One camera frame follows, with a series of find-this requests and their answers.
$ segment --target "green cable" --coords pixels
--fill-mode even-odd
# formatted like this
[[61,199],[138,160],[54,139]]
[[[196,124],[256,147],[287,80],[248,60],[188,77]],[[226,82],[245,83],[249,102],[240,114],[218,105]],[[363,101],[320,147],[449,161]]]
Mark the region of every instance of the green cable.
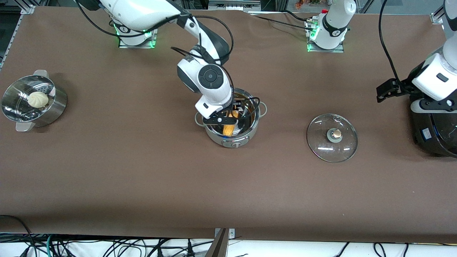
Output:
[[51,243],[51,236],[49,235],[48,240],[46,241],[46,251],[48,252],[48,257],[51,257],[51,251],[49,250],[49,244]]

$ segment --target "black cable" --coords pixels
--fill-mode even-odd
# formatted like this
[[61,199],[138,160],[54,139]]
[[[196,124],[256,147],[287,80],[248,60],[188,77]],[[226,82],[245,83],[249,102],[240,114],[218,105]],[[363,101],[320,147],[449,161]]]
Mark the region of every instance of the black cable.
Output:
[[141,240],[143,242],[143,245],[144,245],[144,257],[146,257],[146,254],[147,254],[147,249],[146,249],[146,242],[144,240]]
[[[381,256],[381,254],[379,254],[379,252],[377,252],[377,249],[376,249],[376,246],[379,245],[381,247],[381,250],[383,251],[383,256]],[[373,249],[374,249],[374,252],[379,256],[379,257],[386,257],[386,251],[384,251],[384,247],[381,243],[374,243],[373,244]]]
[[106,257],[110,256],[110,254],[113,252],[114,256],[116,256],[116,249],[119,248],[118,250],[118,255],[120,254],[121,252],[121,248],[123,247],[123,245],[128,245],[128,247],[133,247],[132,244],[130,243],[127,243],[127,241],[129,241],[129,239],[122,239],[122,240],[117,240],[117,241],[113,241],[113,249],[106,255]]
[[152,251],[146,256],[146,257],[151,257],[151,255],[163,244],[165,244],[167,241],[169,241],[170,238],[166,238],[166,239],[163,239],[162,241],[159,240],[159,242],[157,243],[157,245],[152,248]]
[[303,18],[298,17],[297,15],[295,15],[293,12],[291,12],[289,10],[282,10],[280,12],[286,12],[286,13],[292,15],[295,19],[297,19],[299,21],[306,21],[307,20],[307,19],[303,19]]
[[76,4],[78,5],[78,8],[80,9],[81,13],[84,15],[84,17],[94,26],[96,27],[98,30],[100,30],[101,32],[107,34],[107,35],[110,35],[110,36],[114,36],[114,37],[138,37],[138,36],[141,36],[143,34],[146,34],[146,33],[149,33],[151,31],[153,31],[154,29],[156,28],[159,28],[161,27],[162,25],[174,20],[174,19],[177,19],[179,17],[179,15],[175,15],[175,16],[172,16],[170,18],[165,18],[164,20],[160,21],[159,23],[157,23],[157,25],[155,25],[154,27],[146,30],[146,31],[143,31],[143,32],[139,32],[138,34],[136,35],[126,35],[126,36],[120,36],[120,35],[117,35],[117,34],[114,34],[114,33],[111,33],[111,32],[108,32],[102,28],[100,28],[97,24],[95,24],[88,16],[87,14],[84,12],[83,8],[81,7],[81,4],[79,2],[79,0],[74,0],[76,2]]
[[[201,245],[205,245],[205,244],[210,244],[210,243],[212,243],[212,242],[213,242],[213,241],[203,242],[203,243],[195,244],[195,245],[193,245],[192,247],[201,246]],[[187,251],[188,248],[183,249],[183,250],[181,250],[181,251],[175,253],[174,255],[172,255],[172,256],[170,256],[170,257],[176,257],[178,254],[180,254],[180,253],[182,253],[182,252],[184,252],[184,251]]]
[[131,245],[128,245],[128,246],[122,246],[121,248],[125,247],[124,251],[120,252],[119,255],[117,257],[120,257],[129,247],[134,247],[134,248],[138,248],[137,246],[133,246],[135,243],[141,241],[141,239],[138,239],[136,240],[135,242],[133,242]]
[[116,247],[115,247],[115,246],[116,246],[116,241],[117,241],[117,242],[120,242],[120,241],[122,241],[122,240],[113,240],[113,245],[111,245],[111,246],[106,250],[106,252],[103,254],[103,257],[109,256],[112,252],[114,252],[114,256],[116,255],[116,252],[115,252],[115,249],[116,249]]
[[14,219],[16,221],[19,221],[19,223],[24,227],[24,229],[27,231],[27,234],[30,237],[30,243],[32,244],[33,249],[35,250],[35,257],[38,257],[37,248],[35,246],[35,241],[32,238],[32,232],[27,227],[27,225],[24,223],[24,221],[22,221],[20,218],[18,218],[16,216],[12,216],[12,215],[0,215],[0,217],[10,218],[10,219]]
[[19,257],[27,257],[27,254],[28,254],[28,250],[30,249],[30,246],[28,246],[22,253]]
[[[220,61],[220,60],[223,60],[225,58],[227,58],[233,51],[233,46],[234,46],[234,38],[233,38],[233,34],[232,32],[230,31],[230,28],[227,26],[227,24],[225,24],[223,21],[221,21],[220,19],[216,18],[216,17],[213,17],[213,16],[207,16],[207,15],[195,15],[194,16],[195,18],[203,18],[203,19],[212,19],[212,20],[215,20],[217,22],[219,22],[220,24],[222,24],[225,29],[227,30],[228,34],[230,35],[230,41],[231,41],[231,46],[230,46],[230,50],[228,51],[228,53],[224,54],[222,57],[219,57],[219,59],[215,59],[214,61]],[[180,49],[180,48],[177,48],[177,47],[171,47],[172,50],[175,50],[177,51],[178,53],[182,54],[182,55],[190,55],[192,57],[195,57],[195,58],[200,58],[200,59],[204,59],[202,56],[199,56],[199,55],[196,55],[196,54],[192,54],[190,52],[187,52],[183,49]]]
[[230,103],[230,112],[231,112],[232,116],[234,116],[233,115],[233,101],[235,98],[235,86],[233,84],[232,76],[230,76],[229,71],[224,66],[222,66],[222,65],[218,65],[218,66],[225,71],[225,73],[227,74],[228,80],[230,81],[230,87],[232,88],[232,101]]
[[[35,243],[34,249],[38,250],[40,252],[43,252],[45,254],[45,256],[47,256],[48,252],[43,250],[43,249],[40,249],[40,247],[45,248],[46,244],[37,241],[37,240],[45,241],[47,238],[41,237],[41,236],[32,236],[32,238],[34,239],[34,243]],[[21,234],[8,234],[8,233],[1,234],[0,233],[0,242],[2,242],[2,243],[22,242],[22,243],[27,244],[28,248],[33,247],[32,244],[30,243],[30,237],[24,236],[24,235],[21,235]]]
[[[379,252],[376,249],[377,245],[379,245],[381,247],[381,250],[383,251],[383,255],[382,256],[381,256],[381,254],[379,254]],[[409,243],[406,243],[406,247],[405,247],[405,249],[403,251],[403,257],[406,257],[406,253],[408,252],[408,248],[409,248]],[[384,250],[384,247],[383,247],[383,245],[381,243],[374,243],[373,244],[373,250],[379,257],[386,257],[386,251]]]
[[[67,241],[67,242],[64,243],[64,245],[66,246],[66,245],[71,244],[71,243],[98,243],[98,242],[112,242],[112,240],[96,240],[96,241],[90,241],[90,242],[87,242],[87,241]],[[127,246],[138,246],[138,247],[144,247],[144,248],[154,248],[155,247],[155,245],[146,245],[145,242],[143,242],[142,245],[139,245],[139,244],[134,244],[134,243],[117,241],[117,244],[127,245]],[[184,247],[182,247],[182,246],[161,246],[160,248],[162,248],[162,249],[184,249]]]
[[242,115],[242,116],[239,117],[238,119],[245,119],[245,118],[248,118],[248,117],[250,117],[252,114],[255,113],[255,111],[256,111],[256,110],[259,108],[259,106],[260,106],[260,98],[258,98],[258,97],[251,97],[251,98],[248,98],[248,99],[246,99],[246,100],[247,100],[247,101],[250,101],[250,100],[254,100],[254,99],[257,100],[257,105],[254,107],[254,109],[253,109],[250,113],[248,113],[248,114],[246,114],[246,115]]
[[262,20],[273,21],[273,22],[277,22],[277,23],[284,24],[284,25],[288,25],[288,26],[292,26],[292,27],[302,28],[302,29],[304,29],[304,30],[313,30],[313,29],[310,28],[310,27],[303,27],[303,26],[293,25],[293,24],[290,24],[290,23],[286,23],[286,22],[282,22],[282,21],[277,21],[277,20],[272,20],[272,19],[264,18],[264,17],[260,17],[260,16],[256,16],[256,17],[259,18],[259,19],[262,19]]
[[164,257],[164,254],[162,253],[162,248],[157,248],[157,257]]
[[58,246],[58,241],[57,241],[57,256],[62,257],[62,254],[60,253],[60,247]]
[[67,249],[67,247],[64,244],[64,241],[60,240],[60,244],[64,247],[64,250],[67,252],[68,257],[74,256],[74,254],[72,252],[70,252],[70,250]]
[[195,257],[194,250],[192,249],[192,243],[190,239],[187,239],[187,247],[189,248],[187,250],[187,257]]
[[346,249],[346,247],[349,245],[349,242],[347,242],[343,248],[341,249],[340,253],[338,255],[336,255],[335,257],[341,257],[341,255],[343,255],[344,253],[344,250]]
[[58,257],[61,256],[60,254],[58,254],[58,252],[56,252],[56,249],[55,249],[54,244],[53,244],[52,241],[49,242],[49,249],[53,253],[53,256],[58,256]]
[[119,253],[119,255],[118,255],[117,257],[121,257],[122,254],[123,254],[127,249],[129,249],[129,248],[131,248],[131,247],[140,250],[140,257],[143,256],[143,251],[142,251],[141,248],[138,247],[138,246],[122,246],[121,248],[119,248],[119,251],[121,251],[121,249],[124,248],[124,247],[125,247],[125,249],[124,249],[121,253]]
[[383,5],[381,6],[381,11],[379,12],[379,24],[378,24],[378,30],[379,30],[379,39],[381,40],[381,45],[383,46],[384,52],[386,53],[387,59],[389,59],[390,67],[392,68],[393,75],[395,76],[395,79],[397,80],[398,83],[400,83],[399,76],[397,74],[397,70],[395,69],[395,66],[393,65],[392,58],[389,55],[389,52],[387,51],[387,47],[384,44],[384,39],[383,39],[383,32],[381,29],[381,21],[383,18],[383,12],[384,12],[384,7],[386,6],[387,0],[384,0]]

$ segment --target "white floor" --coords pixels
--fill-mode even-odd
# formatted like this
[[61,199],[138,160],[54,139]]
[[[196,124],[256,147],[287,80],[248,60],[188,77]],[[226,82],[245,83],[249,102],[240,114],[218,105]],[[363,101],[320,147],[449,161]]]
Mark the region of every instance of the white floor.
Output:
[[[192,240],[193,244],[210,241],[209,239]],[[146,240],[146,244],[155,245],[157,240]],[[345,243],[338,242],[291,242],[291,241],[248,241],[232,240],[229,242],[227,257],[239,257],[244,254],[247,257],[335,257],[340,252]],[[68,249],[76,257],[102,257],[103,253],[112,246],[111,242],[95,243],[71,243]],[[187,239],[173,239],[166,242],[163,246],[183,246],[187,247]],[[197,246],[195,253],[204,252],[210,244]],[[402,257],[405,244],[383,244],[387,257]],[[0,243],[0,257],[17,257],[25,249],[25,243]],[[177,253],[178,250],[163,250],[165,257]],[[145,256],[146,252],[140,254],[138,249],[128,249],[123,257]],[[410,244],[406,257],[456,257],[457,246],[437,246],[437,245],[417,245]],[[43,252],[39,252],[39,257],[47,257]],[[342,257],[376,257],[372,243],[350,243],[344,251]]]

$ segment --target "label sticker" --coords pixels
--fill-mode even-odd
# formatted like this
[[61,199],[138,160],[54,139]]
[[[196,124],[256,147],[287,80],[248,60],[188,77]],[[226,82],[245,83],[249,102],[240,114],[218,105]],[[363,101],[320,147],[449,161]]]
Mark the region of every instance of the label sticker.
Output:
[[428,128],[422,130],[422,136],[425,140],[431,139],[430,130]]

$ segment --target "metal frame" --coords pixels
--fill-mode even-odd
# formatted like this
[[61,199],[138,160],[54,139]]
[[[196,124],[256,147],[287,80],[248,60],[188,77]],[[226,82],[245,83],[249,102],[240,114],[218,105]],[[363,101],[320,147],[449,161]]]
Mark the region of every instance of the metal frame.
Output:
[[[367,13],[368,8],[370,8],[373,4],[374,0],[368,0],[367,3],[363,7],[357,8],[359,13]],[[357,6],[360,6],[360,0],[357,0]]]
[[289,3],[289,0],[275,0],[275,2],[276,2],[275,11],[280,11],[280,10],[284,10],[287,8],[287,4]]
[[1,60],[0,71],[1,71],[1,68],[3,67],[3,63],[5,63],[6,57],[8,55],[8,52],[10,51],[11,45],[13,44],[14,37],[16,36],[17,30],[19,29],[19,25],[21,24],[23,17],[24,17],[24,14],[22,14],[21,17],[19,17],[19,20],[17,21],[17,25],[16,25],[16,28],[14,29],[13,36],[11,37],[10,43],[8,44],[8,48],[5,51],[5,55],[3,56],[3,59]]
[[444,16],[444,5],[441,5],[435,12],[430,14],[430,19],[433,24],[442,24]]
[[261,11],[260,0],[209,0],[208,10]]
[[229,246],[229,238],[235,236],[235,229],[216,229],[216,238],[211,243],[205,257],[226,257]]
[[184,8],[186,10],[193,9],[192,6],[191,6],[190,1],[188,1],[188,0],[181,0],[181,4],[182,4],[182,8]]
[[46,6],[49,0],[14,0],[21,8],[21,14],[32,14],[35,6]]

